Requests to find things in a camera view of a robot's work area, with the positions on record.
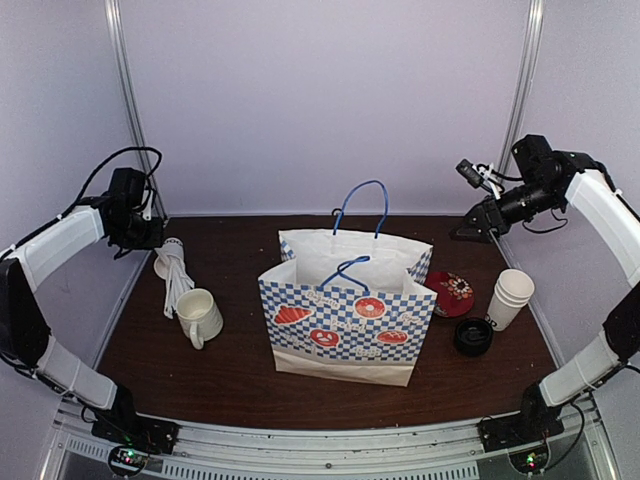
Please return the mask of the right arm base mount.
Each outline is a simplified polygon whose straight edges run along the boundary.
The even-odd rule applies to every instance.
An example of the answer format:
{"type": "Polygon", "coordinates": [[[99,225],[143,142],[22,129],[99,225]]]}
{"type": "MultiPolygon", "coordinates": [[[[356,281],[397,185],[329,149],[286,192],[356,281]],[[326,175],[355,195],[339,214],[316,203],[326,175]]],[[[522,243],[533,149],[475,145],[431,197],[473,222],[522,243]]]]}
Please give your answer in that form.
{"type": "Polygon", "coordinates": [[[511,449],[522,445],[541,442],[545,438],[564,432],[560,420],[551,420],[542,425],[528,424],[521,413],[503,417],[483,417],[477,430],[486,453],[511,449]]]}

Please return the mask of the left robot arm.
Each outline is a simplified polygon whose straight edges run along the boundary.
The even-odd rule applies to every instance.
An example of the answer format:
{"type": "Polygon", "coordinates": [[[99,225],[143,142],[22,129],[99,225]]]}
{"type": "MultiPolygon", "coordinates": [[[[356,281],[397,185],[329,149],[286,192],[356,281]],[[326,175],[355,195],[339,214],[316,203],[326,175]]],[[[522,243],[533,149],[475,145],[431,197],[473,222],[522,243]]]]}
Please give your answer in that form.
{"type": "Polygon", "coordinates": [[[18,373],[108,411],[104,425],[123,444],[137,442],[144,433],[142,419],[124,407],[124,388],[55,338],[35,294],[60,267],[100,241],[115,248],[116,258],[160,247],[164,222],[151,212],[154,196],[144,172],[118,168],[103,194],[81,197],[1,255],[2,356],[18,373]]]}

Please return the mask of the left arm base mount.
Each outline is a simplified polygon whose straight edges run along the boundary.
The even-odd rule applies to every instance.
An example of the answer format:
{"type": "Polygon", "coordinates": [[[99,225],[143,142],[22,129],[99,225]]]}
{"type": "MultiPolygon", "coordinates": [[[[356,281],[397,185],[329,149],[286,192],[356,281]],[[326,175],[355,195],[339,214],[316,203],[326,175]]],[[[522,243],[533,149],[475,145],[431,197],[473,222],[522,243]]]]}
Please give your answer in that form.
{"type": "Polygon", "coordinates": [[[180,430],[175,422],[145,416],[137,416],[128,427],[98,412],[94,416],[93,436],[155,455],[171,454],[180,430]]]}

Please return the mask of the blue checkered paper bag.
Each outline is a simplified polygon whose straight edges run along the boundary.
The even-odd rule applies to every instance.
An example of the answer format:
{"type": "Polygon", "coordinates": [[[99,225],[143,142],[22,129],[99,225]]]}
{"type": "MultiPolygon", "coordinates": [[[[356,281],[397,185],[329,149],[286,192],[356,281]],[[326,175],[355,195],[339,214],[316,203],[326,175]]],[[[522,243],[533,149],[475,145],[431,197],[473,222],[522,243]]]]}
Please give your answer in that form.
{"type": "Polygon", "coordinates": [[[276,370],[407,386],[438,297],[432,245],[338,224],[278,237],[281,261],[258,278],[276,370]]]}

